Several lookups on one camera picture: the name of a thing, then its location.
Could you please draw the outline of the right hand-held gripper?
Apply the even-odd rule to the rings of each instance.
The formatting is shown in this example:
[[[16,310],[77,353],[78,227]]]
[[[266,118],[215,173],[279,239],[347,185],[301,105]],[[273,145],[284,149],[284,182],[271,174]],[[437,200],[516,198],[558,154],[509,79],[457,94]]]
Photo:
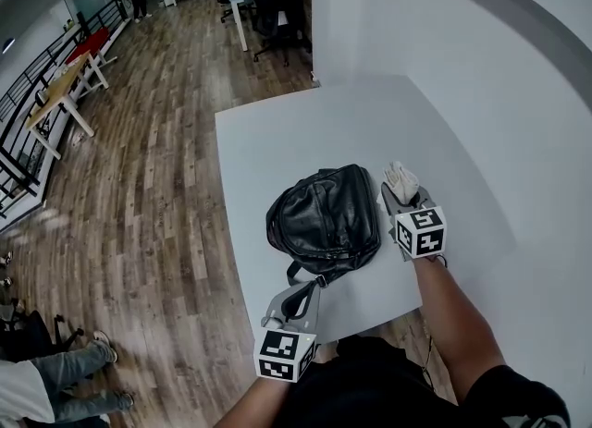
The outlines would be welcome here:
[[[380,196],[384,209],[391,216],[390,234],[404,261],[435,258],[444,254],[447,242],[446,217],[424,187],[419,186],[414,196],[414,206],[420,208],[405,213],[402,213],[403,205],[385,181],[381,183]]]

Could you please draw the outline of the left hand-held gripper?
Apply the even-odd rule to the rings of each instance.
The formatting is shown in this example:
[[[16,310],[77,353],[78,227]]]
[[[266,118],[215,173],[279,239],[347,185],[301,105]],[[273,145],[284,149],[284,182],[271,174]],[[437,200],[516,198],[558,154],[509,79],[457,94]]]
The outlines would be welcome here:
[[[256,339],[254,367],[259,377],[297,383],[317,349],[321,288],[302,282],[277,294],[269,303]]]

